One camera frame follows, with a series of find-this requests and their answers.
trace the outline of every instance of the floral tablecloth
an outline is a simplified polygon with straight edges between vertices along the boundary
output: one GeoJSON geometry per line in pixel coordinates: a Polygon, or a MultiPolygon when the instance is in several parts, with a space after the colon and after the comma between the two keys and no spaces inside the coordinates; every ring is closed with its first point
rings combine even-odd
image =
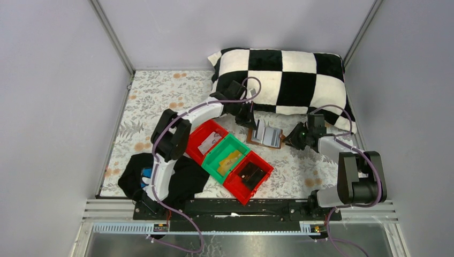
{"type": "MultiPolygon", "coordinates": [[[[104,175],[100,196],[125,196],[118,179],[131,155],[151,152],[150,136],[162,112],[171,108],[183,110],[206,99],[211,91],[213,71],[137,71],[129,94],[111,159],[104,175]]],[[[283,129],[288,135],[303,115],[278,115],[255,112],[256,119],[265,120],[272,127],[283,129]]],[[[240,141],[246,141],[247,129],[235,124],[234,117],[216,118],[221,126],[240,141]]],[[[328,133],[340,133],[328,126],[328,133]]],[[[274,167],[254,198],[306,198],[312,190],[333,186],[337,181],[337,164],[313,150],[296,150],[289,146],[271,149],[247,144],[274,167]]],[[[198,198],[233,198],[213,177],[208,179],[198,198]]]]}

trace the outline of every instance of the plastic bin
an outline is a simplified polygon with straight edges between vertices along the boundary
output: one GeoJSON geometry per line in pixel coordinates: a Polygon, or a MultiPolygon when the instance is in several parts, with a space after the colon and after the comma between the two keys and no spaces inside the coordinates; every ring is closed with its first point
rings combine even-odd
{"type": "Polygon", "coordinates": [[[219,142],[205,157],[205,160],[202,163],[202,168],[204,168],[210,175],[212,175],[219,183],[223,184],[225,178],[229,173],[240,163],[243,158],[249,153],[250,149],[240,142],[234,136],[228,134],[221,142],[219,142]],[[241,153],[240,158],[236,161],[235,164],[225,173],[224,176],[217,172],[219,168],[219,162],[227,158],[229,154],[233,153],[235,150],[238,150],[241,153]]]}
{"type": "Polygon", "coordinates": [[[216,132],[221,135],[222,138],[225,138],[229,133],[223,127],[219,126],[214,120],[210,119],[196,128],[191,135],[189,136],[189,141],[186,147],[186,153],[195,160],[195,162],[202,166],[202,162],[207,156],[207,154],[219,143],[215,143],[210,150],[208,150],[205,154],[202,154],[198,147],[202,144],[202,142],[209,136],[211,133],[216,132]]]}
{"type": "Polygon", "coordinates": [[[259,186],[269,178],[273,170],[273,166],[268,164],[259,155],[257,155],[255,152],[249,152],[247,156],[242,159],[241,162],[229,173],[224,181],[223,186],[227,190],[229,190],[229,192],[232,193],[238,199],[238,201],[245,205],[247,204],[247,202],[249,202],[249,199],[255,195],[255,192],[257,192],[259,186]],[[238,175],[249,162],[254,163],[266,173],[266,175],[256,185],[254,190],[247,188],[243,184],[241,177],[238,175]]]}

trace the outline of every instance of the yellow object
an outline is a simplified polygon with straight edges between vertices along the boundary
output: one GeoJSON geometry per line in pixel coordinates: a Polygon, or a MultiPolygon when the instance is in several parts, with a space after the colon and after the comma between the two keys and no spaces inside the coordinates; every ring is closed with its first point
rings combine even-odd
{"type": "Polygon", "coordinates": [[[219,168],[217,168],[217,173],[225,176],[225,173],[230,170],[230,168],[237,162],[240,158],[241,153],[238,150],[235,152],[230,153],[225,159],[219,162],[219,168]]]}

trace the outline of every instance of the gray wall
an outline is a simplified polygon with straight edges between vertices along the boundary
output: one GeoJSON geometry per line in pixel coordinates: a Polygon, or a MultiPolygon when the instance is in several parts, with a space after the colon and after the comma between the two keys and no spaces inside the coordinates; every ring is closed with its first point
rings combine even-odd
{"type": "Polygon", "coordinates": [[[385,1],[346,74],[412,256],[454,252],[452,10],[449,0],[385,1]]]}
{"type": "Polygon", "coordinates": [[[102,0],[136,69],[206,69],[227,47],[345,55],[373,0],[102,0]]]}
{"type": "Polygon", "coordinates": [[[1,256],[67,256],[128,74],[88,1],[1,1],[1,256]]]}

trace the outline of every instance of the checkered pillow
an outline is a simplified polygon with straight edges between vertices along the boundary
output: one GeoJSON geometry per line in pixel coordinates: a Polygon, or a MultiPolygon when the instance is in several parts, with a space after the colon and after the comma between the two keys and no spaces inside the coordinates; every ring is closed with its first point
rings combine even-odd
{"type": "MultiPolygon", "coordinates": [[[[354,121],[344,85],[344,66],[335,54],[281,51],[271,49],[227,48],[208,57],[215,68],[213,92],[235,80],[257,77],[262,91],[254,99],[254,110],[277,114],[306,114],[325,104],[344,108],[354,121]]],[[[258,90],[255,80],[247,88],[258,90]]],[[[349,130],[346,115],[334,107],[321,110],[325,120],[349,130]]],[[[353,122],[353,133],[357,128],[353,122]]]]}

